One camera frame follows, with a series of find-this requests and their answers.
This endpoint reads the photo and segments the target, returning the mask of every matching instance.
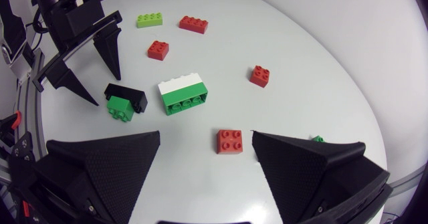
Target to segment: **white round table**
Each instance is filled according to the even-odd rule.
[[[66,63],[99,107],[44,84],[45,140],[81,141],[160,130],[154,158],[130,223],[281,223],[251,145],[251,130],[333,143],[366,143],[365,156],[387,167],[370,106],[340,64],[310,34],[261,0],[104,0],[119,10],[122,80],[116,81],[92,43]],[[161,12],[163,25],[136,28],[136,18]],[[185,16],[206,19],[205,34],[178,28]],[[169,43],[164,61],[146,55],[154,40]],[[48,38],[41,49],[55,53]],[[249,81],[255,65],[270,71],[265,88]],[[167,116],[158,84],[198,73],[206,103]],[[123,123],[109,115],[108,83],[145,91],[148,106]],[[215,152],[219,129],[242,130],[243,153]],[[380,214],[371,223],[379,223]]]

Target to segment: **green and white lego brick stack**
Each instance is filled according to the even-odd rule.
[[[189,74],[158,85],[167,115],[205,103],[208,90],[199,74]]]

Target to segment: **white lego brick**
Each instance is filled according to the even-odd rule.
[[[175,90],[180,90],[187,86],[192,86],[193,84],[201,83],[202,79],[199,77],[199,74],[189,74],[187,76],[181,76],[180,78],[171,79],[167,82],[162,82],[158,84],[160,94],[168,94]]]

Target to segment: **lime green lego brick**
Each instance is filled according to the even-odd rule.
[[[123,122],[131,121],[134,115],[134,108],[129,100],[111,96],[107,103],[108,112],[113,118],[121,119]]]
[[[205,103],[208,90],[205,84],[198,83],[162,95],[167,115],[186,110]]]
[[[162,25],[162,13],[139,15],[136,19],[136,27],[150,27]]]
[[[324,142],[324,139],[321,136],[315,136],[312,140],[316,142]]]

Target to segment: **black robotic claw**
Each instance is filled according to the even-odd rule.
[[[58,54],[33,79],[37,90],[43,91],[41,81],[46,77],[56,89],[66,87],[83,99],[98,105],[77,77],[64,63],[65,59],[90,38],[107,67],[120,80],[117,38],[122,21],[116,11],[104,17],[100,0],[31,0],[39,5],[47,30],[55,43]]]

